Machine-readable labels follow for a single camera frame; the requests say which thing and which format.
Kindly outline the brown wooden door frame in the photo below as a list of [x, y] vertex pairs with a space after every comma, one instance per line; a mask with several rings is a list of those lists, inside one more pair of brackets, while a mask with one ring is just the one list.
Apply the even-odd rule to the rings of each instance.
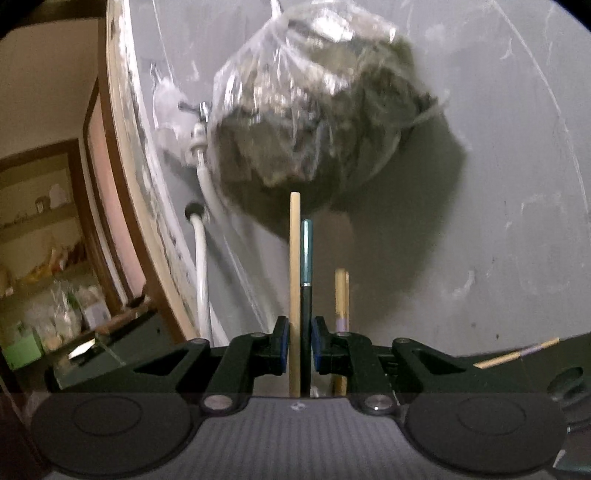
[[101, 1], [98, 87], [107, 150], [150, 297], [171, 337], [197, 337], [194, 266], [163, 176], [145, 106], [128, 1]]

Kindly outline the white plastic bag on tap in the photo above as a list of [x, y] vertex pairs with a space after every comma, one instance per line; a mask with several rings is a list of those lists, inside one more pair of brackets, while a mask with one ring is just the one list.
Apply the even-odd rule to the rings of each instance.
[[178, 104], [188, 103], [187, 97], [169, 77], [150, 65], [152, 79], [152, 119], [156, 145], [183, 165], [197, 165], [195, 152], [188, 150], [190, 130], [194, 124], [191, 114], [181, 112]]

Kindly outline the teal handled thin skewer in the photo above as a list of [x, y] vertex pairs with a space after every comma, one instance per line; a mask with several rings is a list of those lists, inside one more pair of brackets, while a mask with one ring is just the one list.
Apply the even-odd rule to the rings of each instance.
[[301, 222], [301, 396], [311, 394], [312, 221]]

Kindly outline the long bamboo chopstick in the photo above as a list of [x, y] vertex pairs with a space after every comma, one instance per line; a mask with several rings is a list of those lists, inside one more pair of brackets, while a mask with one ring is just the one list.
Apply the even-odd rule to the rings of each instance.
[[290, 193], [290, 396], [301, 396], [301, 194]]

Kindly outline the metal wall tap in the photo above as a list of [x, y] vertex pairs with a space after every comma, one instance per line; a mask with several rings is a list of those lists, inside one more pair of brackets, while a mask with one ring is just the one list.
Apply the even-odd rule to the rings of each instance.
[[190, 105], [186, 102], [178, 104], [181, 112], [191, 114], [194, 118], [194, 124], [190, 130], [188, 150], [207, 149], [207, 128], [208, 120], [211, 117], [211, 102], [202, 101], [198, 105]]

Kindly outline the dark green scissors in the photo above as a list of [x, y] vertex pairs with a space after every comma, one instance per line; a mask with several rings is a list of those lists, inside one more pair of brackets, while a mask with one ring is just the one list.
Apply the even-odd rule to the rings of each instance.
[[549, 383], [547, 392], [560, 406], [569, 425], [579, 427], [590, 422], [590, 376], [582, 367], [559, 373]]

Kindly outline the purple banded bamboo chopstick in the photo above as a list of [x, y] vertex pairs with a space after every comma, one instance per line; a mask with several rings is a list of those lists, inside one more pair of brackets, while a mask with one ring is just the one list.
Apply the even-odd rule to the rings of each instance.
[[546, 342], [540, 343], [540, 344], [536, 344], [536, 345], [532, 345], [529, 346], [527, 348], [521, 349], [521, 350], [517, 350], [517, 351], [513, 351], [501, 356], [497, 356], [488, 360], [484, 360], [478, 363], [475, 363], [474, 366], [476, 368], [479, 369], [489, 369], [489, 368], [493, 368], [493, 367], [497, 367], [506, 363], [510, 363], [519, 359], [522, 359], [526, 356], [541, 352], [543, 350], [546, 350], [548, 348], [554, 347], [556, 345], [558, 345], [560, 343], [560, 338], [556, 337], [553, 339], [550, 339]]

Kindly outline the plastic bag of leaves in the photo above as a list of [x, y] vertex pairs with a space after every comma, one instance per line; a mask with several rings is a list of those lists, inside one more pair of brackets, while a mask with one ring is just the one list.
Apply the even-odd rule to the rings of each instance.
[[294, 192], [315, 211], [375, 177], [440, 109], [394, 23], [349, 1], [296, 5], [215, 75], [211, 173], [264, 221]]

